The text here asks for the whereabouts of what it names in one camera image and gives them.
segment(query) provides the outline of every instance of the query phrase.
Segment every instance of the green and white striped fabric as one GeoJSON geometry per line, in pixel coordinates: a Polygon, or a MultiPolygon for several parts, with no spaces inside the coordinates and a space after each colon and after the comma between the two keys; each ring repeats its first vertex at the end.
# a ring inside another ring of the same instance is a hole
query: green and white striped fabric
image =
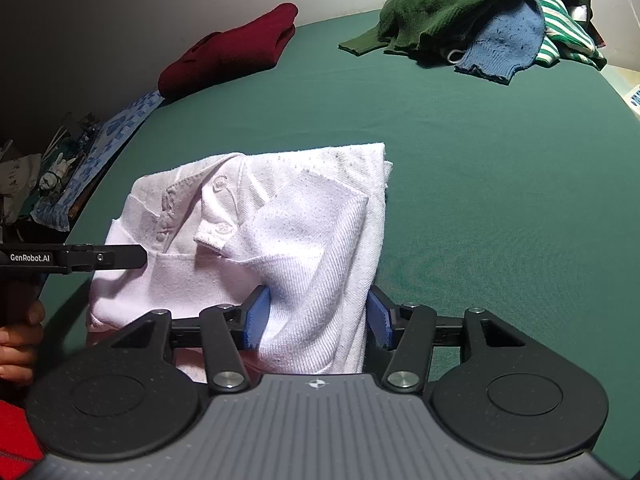
{"type": "Polygon", "coordinates": [[[595,42],[570,16],[562,0],[540,0],[545,17],[546,37],[536,57],[542,66],[551,66],[559,59],[571,59],[601,70],[607,60],[595,42]]]}

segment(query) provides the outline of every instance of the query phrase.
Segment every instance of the folded maroon sweater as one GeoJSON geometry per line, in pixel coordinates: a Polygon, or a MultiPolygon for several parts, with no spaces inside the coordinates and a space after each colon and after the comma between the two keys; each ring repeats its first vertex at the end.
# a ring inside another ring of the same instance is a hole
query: folded maroon sweater
{"type": "Polygon", "coordinates": [[[297,14],[294,4],[280,4],[242,27],[205,36],[162,71],[160,95],[175,100],[273,68],[296,31],[293,20],[297,14]]]}
{"type": "Polygon", "coordinates": [[[42,452],[24,410],[0,400],[0,420],[0,478],[17,480],[42,460],[42,452]]]}

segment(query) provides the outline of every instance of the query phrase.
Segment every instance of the blue gripper pad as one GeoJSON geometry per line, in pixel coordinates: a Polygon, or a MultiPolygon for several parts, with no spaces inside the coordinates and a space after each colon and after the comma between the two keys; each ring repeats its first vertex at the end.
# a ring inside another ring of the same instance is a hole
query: blue gripper pad
{"type": "Polygon", "coordinates": [[[246,323],[242,341],[246,350],[253,350],[260,344],[262,334],[269,320],[271,311],[271,293],[269,288],[264,286],[258,293],[254,304],[249,307],[246,313],[246,323]]]}
{"type": "Polygon", "coordinates": [[[391,317],[389,311],[371,291],[367,294],[366,309],[367,324],[376,337],[376,343],[382,348],[390,348],[393,342],[391,317]]]}

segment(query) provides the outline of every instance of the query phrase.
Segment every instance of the green table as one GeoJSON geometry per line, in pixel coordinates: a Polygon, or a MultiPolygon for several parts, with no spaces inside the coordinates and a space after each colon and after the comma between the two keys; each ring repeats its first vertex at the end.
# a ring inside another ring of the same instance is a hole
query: green table
{"type": "MultiPolygon", "coordinates": [[[[156,110],[68,241],[102,243],[144,174],[215,153],[384,142],[394,170],[376,283],[444,315],[486,306],[594,374],[610,399],[596,452],[630,475],[640,468],[638,120],[576,62],[533,67],[506,87],[337,49],[376,20],[300,27],[274,70],[156,110]]],[[[84,342],[86,279],[51,276],[44,289],[49,365],[84,342]]]]}

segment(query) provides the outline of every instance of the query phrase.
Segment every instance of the metal screw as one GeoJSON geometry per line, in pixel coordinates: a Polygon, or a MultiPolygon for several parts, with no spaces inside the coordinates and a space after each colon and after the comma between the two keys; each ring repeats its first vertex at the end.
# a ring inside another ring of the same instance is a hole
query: metal screw
{"type": "Polygon", "coordinates": [[[396,388],[411,388],[420,381],[420,378],[413,372],[393,372],[386,378],[389,384],[392,384],[396,388]]]}
{"type": "Polygon", "coordinates": [[[213,382],[221,388],[235,388],[244,383],[244,376],[238,372],[220,372],[213,377],[213,382]]]}

